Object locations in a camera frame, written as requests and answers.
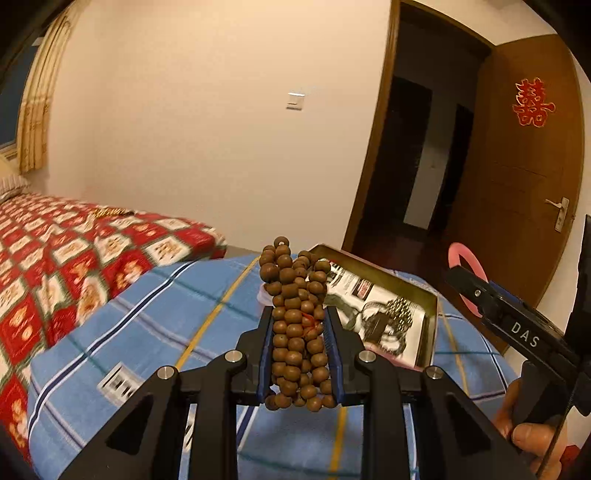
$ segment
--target gold item on bed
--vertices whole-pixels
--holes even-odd
[[[133,215],[135,212],[127,208],[103,207],[92,210],[92,215],[95,218],[111,217],[111,216],[126,216]]]

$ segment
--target open doorway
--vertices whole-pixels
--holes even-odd
[[[447,225],[491,47],[402,3],[394,74],[374,173],[352,252],[443,288]]]

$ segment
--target pink ring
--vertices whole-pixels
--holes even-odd
[[[470,268],[477,277],[480,277],[482,280],[488,282],[488,278],[486,278],[484,269],[482,268],[482,265],[480,265],[480,262],[476,258],[476,255],[474,255],[466,245],[461,244],[459,242],[454,242],[449,246],[449,250],[447,250],[447,262],[449,263],[449,267],[452,268],[461,265],[460,257],[462,257],[464,260],[466,260],[466,262],[468,262],[468,265],[470,265]],[[466,307],[468,307],[468,309],[474,315],[476,315],[478,318],[482,317],[482,315],[478,313],[478,308],[476,307],[476,305],[474,305],[465,296],[460,295],[460,297],[462,297],[462,300],[466,304]]]

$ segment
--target human hand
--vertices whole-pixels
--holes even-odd
[[[536,455],[537,459],[531,462],[530,469],[536,473],[542,462],[542,457],[548,450],[552,437],[556,429],[552,425],[535,424],[535,423],[521,423],[514,427],[511,420],[513,406],[517,402],[519,396],[519,389],[521,388],[521,379],[515,380],[507,389],[507,395],[503,401],[503,405],[496,413],[493,424],[499,430],[504,438],[511,440],[513,444],[525,452],[530,452]],[[550,455],[550,460],[544,472],[540,476],[540,480],[556,480],[562,470],[560,458],[564,453],[567,442],[566,425],[564,425],[558,441],[554,446],[554,450]]]

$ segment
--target metal screw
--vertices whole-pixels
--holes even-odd
[[[158,369],[158,378],[162,380],[168,380],[174,375],[174,367],[167,365],[166,367],[160,367]]]
[[[228,362],[231,362],[231,363],[235,364],[236,362],[239,362],[240,360],[242,360],[242,352],[240,352],[238,350],[230,350],[223,357]]]
[[[371,362],[375,361],[375,353],[373,353],[371,350],[363,350],[362,352],[359,352],[358,357],[359,360],[365,362],[366,364],[370,364]]]
[[[444,372],[441,368],[431,365],[425,369],[425,373],[429,378],[432,378],[433,380],[439,380],[440,378],[443,378]]]

